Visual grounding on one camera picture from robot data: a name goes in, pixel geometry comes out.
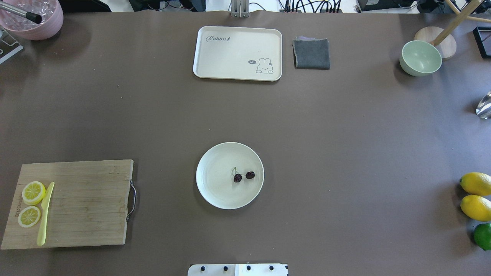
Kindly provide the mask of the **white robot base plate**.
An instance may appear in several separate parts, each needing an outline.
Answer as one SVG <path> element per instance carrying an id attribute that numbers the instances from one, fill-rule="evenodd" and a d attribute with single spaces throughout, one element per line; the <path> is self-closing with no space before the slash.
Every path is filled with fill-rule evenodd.
<path id="1" fill-rule="evenodd" d="M 288 276 L 287 264 L 242 263 L 242 264 L 194 264 L 188 276 Z"/>

